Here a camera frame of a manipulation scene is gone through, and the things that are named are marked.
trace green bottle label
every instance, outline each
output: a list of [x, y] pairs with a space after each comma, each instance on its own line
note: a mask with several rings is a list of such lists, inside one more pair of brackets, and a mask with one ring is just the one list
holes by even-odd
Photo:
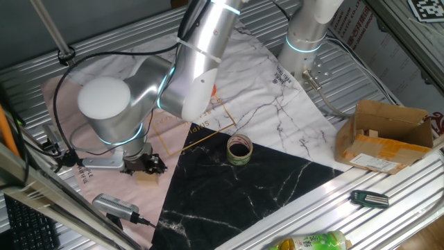
[[332, 234], [294, 237], [297, 250], [342, 250], [345, 242], [338, 241]]

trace qr code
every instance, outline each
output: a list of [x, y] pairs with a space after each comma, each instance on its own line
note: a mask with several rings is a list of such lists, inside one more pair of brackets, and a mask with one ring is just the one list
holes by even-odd
[[441, 0], [408, 0], [421, 22], [444, 22], [444, 3]]

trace plastic bottle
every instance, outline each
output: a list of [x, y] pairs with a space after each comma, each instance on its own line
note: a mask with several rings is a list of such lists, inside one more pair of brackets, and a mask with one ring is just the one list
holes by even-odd
[[270, 250], [347, 250], [351, 246], [342, 232], [333, 231], [320, 235], [290, 237]]

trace black marble sheet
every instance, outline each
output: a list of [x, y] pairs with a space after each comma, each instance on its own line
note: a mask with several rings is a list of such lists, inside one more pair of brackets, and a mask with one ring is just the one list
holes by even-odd
[[[191, 132], [185, 146], [214, 131]], [[158, 249], [215, 249], [342, 173], [258, 144], [247, 165], [234, 166], [229, 137], [217, 133], [182, 152], [153, 238]]]

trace masking tape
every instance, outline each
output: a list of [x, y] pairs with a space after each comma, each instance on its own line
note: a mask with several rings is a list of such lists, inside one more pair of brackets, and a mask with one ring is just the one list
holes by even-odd
[[[248, 149], [248, 153], [244, 156], [236, 156], [234, 155], [230, 147], [235, 144], [242, 144]], [[227, 159], [228, 161], [236, 166], [242, 166], [247, 164], [248, 161], [251, 159], [251, 153], [253, 152], [253, 143], [251, 142], [250, 138], [248, 138], [245, 135], [236, 134], [230, 137], [227, 142]]]

